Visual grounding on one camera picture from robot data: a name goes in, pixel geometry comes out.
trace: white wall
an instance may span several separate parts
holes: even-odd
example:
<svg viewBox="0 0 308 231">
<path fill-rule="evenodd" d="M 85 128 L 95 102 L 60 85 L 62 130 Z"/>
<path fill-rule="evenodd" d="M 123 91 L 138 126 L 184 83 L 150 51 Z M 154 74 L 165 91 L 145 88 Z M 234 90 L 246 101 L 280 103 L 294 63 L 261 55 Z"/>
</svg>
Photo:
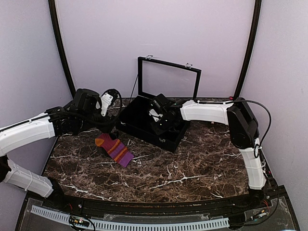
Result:
<svg viewBox="0 0 308 231">
<path fill-rule="evenodd" d="M 286 186 L 301 230 L 308 230 L 308 1 L 263 1 L 242 95 L 272 113 L 266 158 Z M 267 114 L 254 112 L 262 134 Z"/>
<path fill-rule="evenodd" d="M 0 1 L 0 128 L 70 99 L 52 31 L 48 1 Z M 9 153 L 40 174 L 54 143 L 43 140 Z M 25 197 L 0 183 L 0 230 L 12 231 Z"/>
<path fill-rule="evenodd" d="M 76 87 L 98 92 L 117 88 L 124 97 L 130 96 L 134 84 L 137 57 L 148 54 L 173 63 L 192 63 L 202 69 L 198 96 L 233 95 L 254 3 L 254 0 L 57 0 L 64 46 Z"/>
</svg>

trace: open black box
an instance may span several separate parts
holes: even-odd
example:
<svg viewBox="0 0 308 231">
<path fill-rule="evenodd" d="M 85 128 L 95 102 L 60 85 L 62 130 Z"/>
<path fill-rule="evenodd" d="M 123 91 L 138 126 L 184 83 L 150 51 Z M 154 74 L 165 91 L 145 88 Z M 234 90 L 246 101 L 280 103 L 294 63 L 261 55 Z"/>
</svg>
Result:
<svg viewBox="0 0 308 231">
<path fill-rule="evenodd" d="M 171 66 L 190 72 L 195 72 L 196 81 L 193 90 L 193 99 L 197 97 L 201 70 L 192 68 L 190 65 L 184 66 L 151 58 L 138 57 L 138 96 L 121 112 L 119 122 L 116 125 L 116 128 L 120 131 L 123 131 L 129 135 L 132 135 L 167 151 L 175 152 L 184 136 L 185 131 L 190 125 L 190 121 L 182 122 L 177 127 L 177 130 L 179 130 L 177 133 L 165 132 L 164 134 L 157 136 L 152 131 L 150 123 L 153 122 L 153 118 L 148 114 L 148 108 L 151 99 L 155 97 L 155 95 L 143 91 L 143 62 L 162 64 L 165 66 Z"/>
</svg>

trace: black cable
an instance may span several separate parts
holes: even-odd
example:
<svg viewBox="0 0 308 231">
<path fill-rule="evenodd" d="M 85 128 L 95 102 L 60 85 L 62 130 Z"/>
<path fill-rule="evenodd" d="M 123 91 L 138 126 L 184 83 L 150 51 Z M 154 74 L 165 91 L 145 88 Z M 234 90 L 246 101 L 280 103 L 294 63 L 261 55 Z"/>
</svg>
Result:
<svg viewBox="0 0 308 231">
<path fill-rule="evenodd" d="M 274 211 L 272 211 L 271 214 L 269 214 L 269 215 L 266 217 L 266 219 L 262 220 L 261 222 L 253 223 L 253 224 L 246 224 L 247 222 L 252 221 L 251 219 L 249 219 L 249 220 L 246 220 L 246 221 L 244 221 L 244 222 L 242 222 L 242 223 L 238 223 L 238 224 L 231 224 L 231 223 L 230 223 L 231 226 L 239 226 L 239 225 L 243 225 L 243 226 L 255 226 L 255 225 L 259 225 L 259 224 L 262 224 L 263 222 L 267 221 L 271 216 L 274 215 L 274 213 L 276 212 L 276 210 L 277 210 L 277 208 L 278 208 L 278 205 L 279 205 L 279 186 L 278 186 L 278 183 L 277 183 L 277 181 L 275 180 L 275 178 L 270 178 L 270 179 L 273 179 L 273 180 L 275 181 L 276 190 L 277 190 L 277 204 L 276 204 L 276 206 L 275 206 Z"/>
<path fill-rule="evenodd" d="M 135 86 L 136 86 L 136 83 L 137 83 L 137 79 L 138 79 L 138 74 L 137 74 L 137 76 L 136 76 L 135 84 L 134 84 L 133 90 L 131 91 L 131 95 L 130 95 L 129 103 L 128 103 L 128 104 L 130 104 L 131 98 L 132 98 L 132 96 L 133 96 L 133 93 L 134 93 L 134 90 L 135 90 Z"/>
<path fill-rule="evenodd" d="M 267 133 L 268 133 L 268 131 L 270 129 L 270 126 L 271 126 L 271 114 L 270 114 L 270 111 L 263 104 L 261 104 L 259 102 L 256 102 L 256 101 L 252 101 L 252 100 L 238 100 L 238 101 L 233 101 L 233 102 L 226 102 L 225 104 L 230 104 L 230 103 L 254 103 L 254 104 L 257 104 L 257 105 L 263 107 L 267 111 L 270 120 L 269 120 L 268 128 L 266 129 L 266 131 L 265 131 L 265 133 L 264 133 L 264 135 L 263 135 L 263 137 L 262 137 L 262 139 L 260 141 L 260 146 L 261 146 L 262 142 L 264 141 L 264 138 L 266 137 L 266 135 L 267 135 Z"/>
<path fill-rule="evenodd" d="M 260 145 L 256 143 L 255 147 L 254 147 L 254 156 L 255 156 L 255 158 L 259 157 L 259 152 L 256 154 L 256 150 L 257 150 L 258 147 L 260 147 Z"/>
<path fill-rule="evenodd" d="M 69 215 L 73 215 L 73 216 L 76 216 L 76 217 L 84 218 L 85 220 L 87 220 L 88 222 L 91 223 L 91 225 L 93 226 L 93 231 L 96 231 L 96 227 L 95 227 L 93 221 L 91 221 L 89 218 L 86 218 L 85 216 L 82 216 L 82 215 L 79 215 L 79 214 L 75 214 L 75 213 L 70 213 Z"/>
<path fill-rule="evenodd" d="M 253 203 L 253 202 L 251 202 L 251 203 L 248 204 L 248 205 L 236 205 L 236 204 L 231 204 L 231 205 L 226 205 L 226 206 L 224 206 L 224 207 L 247 208 L 247 207 L 251 206 L 252 203 Z"/>
<path fill-rule="evenodd" d="M 82 229 L 82 228 L 78 228 L 76 227 L 74 224 L 69 224 L 69 227 L 72 229 L 72 230 L 75 230 L 75 231 L 84 231 L 85 229 Z"/>
<path fill-rule="evenodd" d="M 56 210 L 62 212 L 62 210 L 60 210 L 60 208 L 57 208 L 56 206 L 54 206 L 54 205 L 53 205 L 48 199 L 46 199 L 46 198 L 45 198 L 45 202 L 47 202 L 49 205 L 51 205 L 51 206 L 52 206 L 53 208 L 55 208 Z M 73 212 L 70 212 L 69 215 L 73 215 L 73 216 L 76 216 L 76 217 L 84 218 L 85 220 L 87 220 L 88 222 L 91 223 L 91 225 L 93 226 L 93 230 L 94 230 L 94 231 L 96 230 L 93 221 L 91 221 L 90 219 L 86 218 L 85 216 L 83 216 L 83 215 L 81 215 L 81 214 L 75 214 L 75 213 L 73 213 Z"/>
<path fill-rule="evenodd" d="M 119 111 L 117 113 L 117 115 L 110 121 L 107 121 L 107 122 L 96 122 L 96 121 L 93 121 L 89 118 L 87 118 L 86 116 L 83 116 L 83 115 L 80 115 L 78 113 L 74 113 L 74 112 L 56 112 L 57 115 L 67 115 L 67 116 L 76 116 L 76 117 L 79 117 L 79 118 L 82 118 L 83 120 L 85 121 L 88 121 L 89 123 L 93 124 L 93 125 L 96 125 L 96 126 L 107 126 L 107 125 L 110 125 L 112 123 L 114 123 L 120 116 L 120 113 L 122 111 L 122 104 L 123 104 L 123 100 L 122 100 L 122 96 L 120 94 L 120 92 L 116 89 L 112 89 L 112 90 L 115 90 L 117 92 L 117 94 L 119 95 L 119 99 L 120 99 L 120 108 L 119 108 Z"/>
<path fill-rule="evenodd" d="M 17 124 L 13 124 L 11 126 L 8 126 L 6 128 L 3 128 L 0 130 L 0 132 L 3 132 L 3 131 L 6 131 L 8 129 L 11 129 L 11 128 L 14 128 L 14 127 L 17 127 L 19 125 L 23 125 L 23 124 L 26 124 L 26 123 L 30 123 L 31 121 L 36 121 L 36 120 L 39 120 L 39 119 L 42 119 L 42 118 L 46 118 L 46 117 L 49 117 L 51 115 L 55 115 L 56 113 L 51 113 L 51 114 L 46 114 L 46 115 L 43 115 L 43 116 L 40 116 L 40 117 L 36 117 L 34 119 L 31 119 L 31 120 L 25 120 L 25 121 L 22 121 L 22 122 L 19 122 Z"/>
<path fill-rule="evenodd" d="M 227 103 L 233 103 L 233 100 L 229 100 L 229 101 L 217 101 L 217 102 L 212 102 L 212 101 L 200 101 L 200 100 L 196 100 L 193 99 L 193 101 L 195 103 L 199 103 L 199 104 L 227 104 Z"/>
</svg>

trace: white cable tray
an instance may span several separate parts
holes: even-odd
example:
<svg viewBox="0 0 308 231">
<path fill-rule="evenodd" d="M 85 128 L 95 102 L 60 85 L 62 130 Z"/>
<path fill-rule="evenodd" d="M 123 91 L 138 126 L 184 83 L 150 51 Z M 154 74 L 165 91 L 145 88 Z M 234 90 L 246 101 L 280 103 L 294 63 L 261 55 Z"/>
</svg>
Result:
<svg viewBox="0 0 308 231">
<path fill-rule="evenodd" d="M 64 225 L 69 225 L 70 215 L 68 213 L 52 211 L 36 205 L 32 206 L 31 213 Z M 91 219 L 91 221 L 94 223 L 97 231 L 206 231 L 229 227 L 228 218 L 179 224 L 129 224 L 96 219 Z"/>
</svg>

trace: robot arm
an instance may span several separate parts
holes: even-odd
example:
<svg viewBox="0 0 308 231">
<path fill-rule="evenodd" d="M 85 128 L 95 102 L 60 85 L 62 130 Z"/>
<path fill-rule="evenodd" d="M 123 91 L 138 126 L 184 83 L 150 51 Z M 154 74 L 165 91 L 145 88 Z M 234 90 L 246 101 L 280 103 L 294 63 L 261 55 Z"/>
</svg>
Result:
<svg viewBox="0 0 308 231">
<path fill-rule="evenodd" d="M 258 122 L 243 98 L 226 102 L 199 102 L 194 100 L 173 102 L 162 94 L 153 98 L 149 114 L 153 116 L 153 131 L 160 135 L 176 128 L 183 120 L 201 120 L 229 125 L 231 142 L 243 156 L 248 174 L 249 188 L 262 190 L 266 178 L 257 146 L 260 145 Z"/>
<path fill-rule="evenodd" d="M 108 116 L 107 109 L 117 96 L 121 97 L 114 89 L 102 96 L 91 90 L 78 89 L 74 99 L 65 107 L 55 107 L 29 120 L 0 128 L 0 182 L 16 185 L 45 198 L 55 196 L 56 191 L 61 193 L 56 180 L 18 166 L 6 154 L 35 141 L 67 133 L 77 135 L 93 127 L 110 132 L 116 117 Z"/>
</svg>

